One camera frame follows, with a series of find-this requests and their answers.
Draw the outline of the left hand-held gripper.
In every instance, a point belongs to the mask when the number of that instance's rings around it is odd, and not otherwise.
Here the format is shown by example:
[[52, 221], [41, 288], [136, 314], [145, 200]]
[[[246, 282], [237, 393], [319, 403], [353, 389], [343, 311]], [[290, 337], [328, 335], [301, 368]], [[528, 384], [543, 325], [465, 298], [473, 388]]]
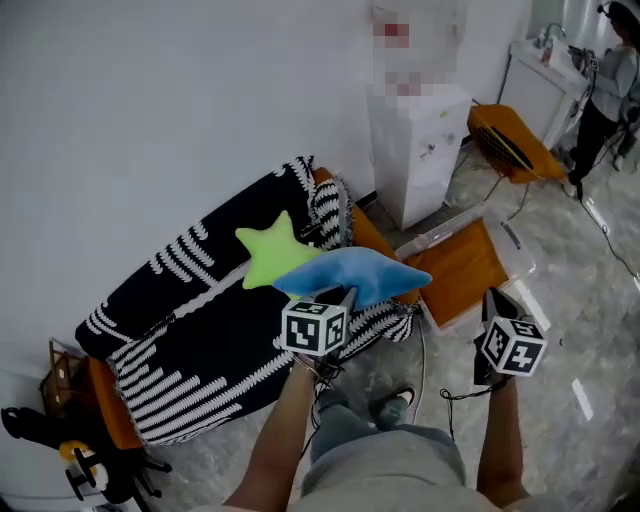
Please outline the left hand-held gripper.
[[281, 333], [275, 338], [277, 349], [295, 355], [322, 358], [346, 344], [349, 315], [357, 289], [326, 287], [309, 298], [290, 300], [281, 313]]

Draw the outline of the blue star pillow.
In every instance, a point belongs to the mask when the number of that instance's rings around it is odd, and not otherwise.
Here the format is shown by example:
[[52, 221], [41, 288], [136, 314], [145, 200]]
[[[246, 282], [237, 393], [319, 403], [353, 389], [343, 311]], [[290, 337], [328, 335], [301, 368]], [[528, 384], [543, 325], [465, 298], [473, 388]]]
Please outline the blue star pillow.
[[345, 247], [324, 252], [277, 278], [273, 286], [296, 296], [325, 288], [356, 289], [355, 310], [364, 310], [431, 283], [427, 272], [417, 270], [365, 247]]

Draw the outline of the clear plastic storage bin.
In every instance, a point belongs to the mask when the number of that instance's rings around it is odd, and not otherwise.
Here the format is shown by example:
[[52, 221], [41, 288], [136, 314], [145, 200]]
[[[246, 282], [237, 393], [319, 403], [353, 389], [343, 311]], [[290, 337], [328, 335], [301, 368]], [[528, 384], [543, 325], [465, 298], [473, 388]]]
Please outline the clear plastic storage bin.
[[[396, 250], [396, 255], [405, 263], [408, 257], [438, 245], [478, 219], [484, 221], [490, 239], [508, 276], [507, 282], [498, 288], [514, 294], [517, 291], [516, 283], [523, 281], [526, 277], [533, 274], [536, 265], [520, 235], [515, 231], [506, 217], [491, 206], [476, 206], [426, 233], [413, 236], [411, 240]], [[481, 302], [443, 327], [438, 327], [423, 301], [421, 294], [420, 298], [422, 300], [421, 306], [431, 324], [432, 330], [435, 332], [445, 333], [454, 330], [454, 328], [460, 325], [477, 325], [480, 322]]]

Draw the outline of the orange square cushion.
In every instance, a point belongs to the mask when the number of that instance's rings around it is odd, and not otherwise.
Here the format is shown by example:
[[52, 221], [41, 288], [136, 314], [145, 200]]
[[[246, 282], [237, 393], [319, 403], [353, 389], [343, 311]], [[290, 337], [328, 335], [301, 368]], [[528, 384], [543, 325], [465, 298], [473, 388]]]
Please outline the orange square cushion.
[[438, 327], [481, 302], [488, 288], [508, 280], [481, 219], [405, 263], [431, 275], [431, 283], [420, 294]]

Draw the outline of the green star pillow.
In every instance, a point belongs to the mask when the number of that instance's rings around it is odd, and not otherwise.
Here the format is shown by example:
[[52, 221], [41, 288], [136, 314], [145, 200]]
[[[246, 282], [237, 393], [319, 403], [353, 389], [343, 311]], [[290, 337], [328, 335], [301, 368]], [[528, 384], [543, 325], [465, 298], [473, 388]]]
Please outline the green star pillow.
[[321, 249], [296, 239], [286, 210], [267, 229], [238, 228], [235, 235], [250, 254], [245, 290], [272, 286], [278, 278], [322, 254]]

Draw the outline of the person's right forearm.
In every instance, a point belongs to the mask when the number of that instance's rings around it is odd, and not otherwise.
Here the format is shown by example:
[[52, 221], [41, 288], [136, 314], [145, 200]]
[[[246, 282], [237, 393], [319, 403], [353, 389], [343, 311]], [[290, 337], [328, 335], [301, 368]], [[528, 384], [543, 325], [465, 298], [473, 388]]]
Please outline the person's right forearm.
[[509, 379], [490, 394], [476, 488], [496, 507], [506, 509], [529, 496], [522, 475], [517, 387], [516, 380]]

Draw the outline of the orange sofa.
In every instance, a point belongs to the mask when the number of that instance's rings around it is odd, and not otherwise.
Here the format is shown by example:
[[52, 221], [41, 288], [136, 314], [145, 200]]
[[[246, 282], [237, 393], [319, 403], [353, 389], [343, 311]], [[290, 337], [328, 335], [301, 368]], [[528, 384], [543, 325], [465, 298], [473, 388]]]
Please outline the orange sofa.
[[274, 346], [288, 299], [243, 288], [249, 253], [235, 231], [266, 229], [283, 210], [301, 242], [393, 253], [343, 182], [303, 157], [189, 227], [75, 332], [118, 448], [185, 442], [278, 398], [293, 364]]

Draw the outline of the person's left leg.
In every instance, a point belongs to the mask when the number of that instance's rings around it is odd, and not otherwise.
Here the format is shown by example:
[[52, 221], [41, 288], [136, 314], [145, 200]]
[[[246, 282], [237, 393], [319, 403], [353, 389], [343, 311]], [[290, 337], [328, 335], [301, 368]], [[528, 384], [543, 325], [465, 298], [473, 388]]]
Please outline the person's left leg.
[[342, 444], [378, 432], [351, 410], [347, 396], [340, 390], [323, 390], [318, 396], [316, 411], [319, 427], [311, 440], [311, 463]]

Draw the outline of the black white striped sofa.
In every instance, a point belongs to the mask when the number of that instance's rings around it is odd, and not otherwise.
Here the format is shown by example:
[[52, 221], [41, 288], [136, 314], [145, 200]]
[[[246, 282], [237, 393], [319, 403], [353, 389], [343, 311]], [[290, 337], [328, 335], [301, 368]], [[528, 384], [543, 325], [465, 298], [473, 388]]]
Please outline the black white striped sofa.
[[399, 262], [337, 177], [299, 157], [158, 250], [77, 327], [137, 437], [190, 440], [412, 332], [430, 276]]

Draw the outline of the white water dispenser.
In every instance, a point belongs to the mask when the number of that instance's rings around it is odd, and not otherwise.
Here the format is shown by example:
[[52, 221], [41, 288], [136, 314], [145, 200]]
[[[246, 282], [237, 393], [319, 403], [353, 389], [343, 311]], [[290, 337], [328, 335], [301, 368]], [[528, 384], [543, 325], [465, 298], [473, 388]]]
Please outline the white water dispenser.
[[405, 230], [440, 209], [467, 134], [471, 97], [456, 84], [420, 96], [367, 87], [377, 198]]

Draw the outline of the black cloth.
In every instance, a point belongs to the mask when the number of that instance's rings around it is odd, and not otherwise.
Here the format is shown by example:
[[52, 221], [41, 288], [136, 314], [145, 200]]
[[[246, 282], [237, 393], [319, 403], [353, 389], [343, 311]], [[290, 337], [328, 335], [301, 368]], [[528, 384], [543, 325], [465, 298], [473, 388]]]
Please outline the black cloth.
[[497, 127], [491, 127], [491, 135], [498, 154], [505, 162], [509, 162], [514, 167], [527, 170], [533, 169], [533, 164], [525, 153]]

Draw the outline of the person's grey shirt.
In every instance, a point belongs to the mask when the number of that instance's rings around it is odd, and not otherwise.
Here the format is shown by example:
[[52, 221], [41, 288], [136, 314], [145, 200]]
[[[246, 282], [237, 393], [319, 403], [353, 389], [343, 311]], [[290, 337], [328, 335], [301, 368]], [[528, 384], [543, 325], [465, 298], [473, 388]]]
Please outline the person's grey shirt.
[[[500, 509], [460, 480], [431, 440], [395, 431], [367, 436], [323, 455], [291, 512], [566, 512], [562, 501], [531, 495]], [[255, 512], [209, 505], [193, 512]]]

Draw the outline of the clear water jug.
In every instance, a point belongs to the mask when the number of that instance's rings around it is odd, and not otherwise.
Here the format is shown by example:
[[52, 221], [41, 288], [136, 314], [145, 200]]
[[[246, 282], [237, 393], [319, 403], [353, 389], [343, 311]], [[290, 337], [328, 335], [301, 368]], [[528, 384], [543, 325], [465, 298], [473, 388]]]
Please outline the clear water jug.
[[371, 0], [371, 10], [377, 94], [428, 96], [455, 81], [468, 0]]

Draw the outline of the wooden side shelf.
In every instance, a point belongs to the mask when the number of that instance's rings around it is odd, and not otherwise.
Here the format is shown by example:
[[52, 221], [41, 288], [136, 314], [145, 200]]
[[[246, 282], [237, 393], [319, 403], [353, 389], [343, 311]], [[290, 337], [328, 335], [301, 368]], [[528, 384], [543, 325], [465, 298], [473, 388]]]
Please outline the wooden side shelf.
[[54, 337], [48, 340], [50, 369], [39, 384], [44, 411], [57, 417], [74, 399], [91, 398], [88, 384], [88, 358], [68, 352]]

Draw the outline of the fried egg shaped plush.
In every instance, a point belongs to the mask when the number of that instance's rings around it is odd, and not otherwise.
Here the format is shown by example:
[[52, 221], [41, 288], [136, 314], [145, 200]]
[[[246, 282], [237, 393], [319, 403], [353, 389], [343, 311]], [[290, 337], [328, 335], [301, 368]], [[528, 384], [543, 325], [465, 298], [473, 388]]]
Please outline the fried egg shaped plush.
[[105, 465], [86, 443], [73, 440], [60, 445], [59, 455], [67, 464], [65, 475], [74, 490], [82, 496], [80, 488], [87, 485], [100, 492], [106, 490], [109, 476]]

